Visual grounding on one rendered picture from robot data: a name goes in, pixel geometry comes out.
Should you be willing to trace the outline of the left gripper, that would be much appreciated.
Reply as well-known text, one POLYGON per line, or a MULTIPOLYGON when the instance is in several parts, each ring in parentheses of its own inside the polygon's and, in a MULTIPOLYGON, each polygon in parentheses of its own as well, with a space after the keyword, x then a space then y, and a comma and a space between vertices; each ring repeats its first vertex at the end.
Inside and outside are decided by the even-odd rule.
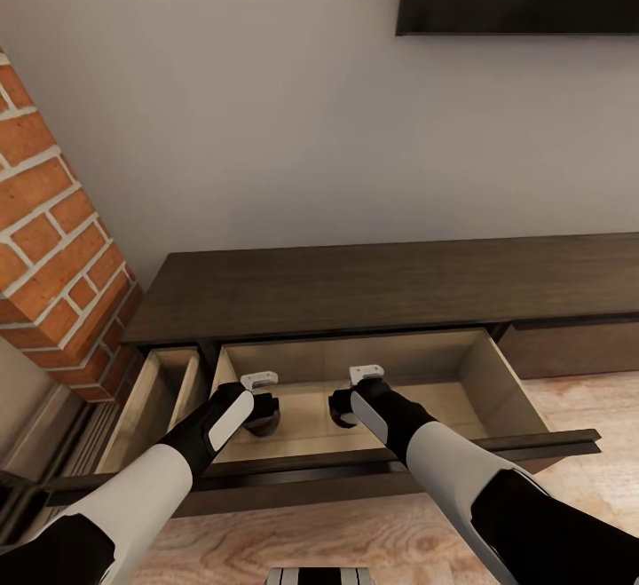
POLYGON ((272 394, 264 392, 263 394, 253 394, 255 401, 255 410, 252 416, 247 420, 248 423, 255 421, 259 417, 270 417, 274 415, 275 410, 280 410, 279 398, 272 398, 272 394))

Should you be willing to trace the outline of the pillar candle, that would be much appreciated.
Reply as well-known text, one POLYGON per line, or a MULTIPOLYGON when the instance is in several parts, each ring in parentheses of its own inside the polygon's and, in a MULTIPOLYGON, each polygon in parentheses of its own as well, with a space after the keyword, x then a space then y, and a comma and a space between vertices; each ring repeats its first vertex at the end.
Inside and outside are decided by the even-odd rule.
POLYGON ((361 423, 361 420, 355 414, 337 414, 335 408, 331 408, 330 415, 334 422, 342 428, 351 428, 361 423))
MULTIPOLYGON (((254 392, 255 395, 263 394, 265 390, 258 388, 254 389, 254 392)), ((279 423, 280 411, 275 410, 274 415, 271 415, 270 417, 259 417, 255 419, 255 421, 252 421, 251 423, 245 422, 241 426, 257 437, 268 437, 271 433, 274 433, 277 430, 279 423)))

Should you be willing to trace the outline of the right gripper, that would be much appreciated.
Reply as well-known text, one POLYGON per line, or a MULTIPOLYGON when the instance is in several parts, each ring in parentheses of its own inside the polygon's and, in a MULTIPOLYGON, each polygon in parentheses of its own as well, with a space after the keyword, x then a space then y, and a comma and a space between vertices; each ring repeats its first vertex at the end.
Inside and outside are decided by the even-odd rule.
POLYGON ((337 414, 351 413, 351 392, 354 391, 354 389, 355 386, 353 386, 351 389, 344 388, 335 391, 332 396, 328 397, 329 408, 335 408, 337 414))

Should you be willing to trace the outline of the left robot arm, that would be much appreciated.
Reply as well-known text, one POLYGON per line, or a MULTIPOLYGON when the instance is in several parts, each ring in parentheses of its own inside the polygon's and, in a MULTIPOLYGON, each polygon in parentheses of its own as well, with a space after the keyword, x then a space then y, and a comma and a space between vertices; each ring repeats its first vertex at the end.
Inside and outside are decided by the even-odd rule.
POLYGON ((232 435, 280 410, 271 371, 221 383, 134 463, 0 555, 0 585, 124 585, 232 435))

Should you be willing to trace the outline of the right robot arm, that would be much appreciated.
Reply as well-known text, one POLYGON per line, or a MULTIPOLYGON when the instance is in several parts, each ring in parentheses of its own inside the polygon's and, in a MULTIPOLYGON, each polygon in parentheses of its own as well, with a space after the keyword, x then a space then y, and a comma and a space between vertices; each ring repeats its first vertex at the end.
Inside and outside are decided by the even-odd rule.
POLYGON ((351 367, 328 397, 399 458, 500 585, 639 585, 639 537, 558 501, 533 474, 351 367))

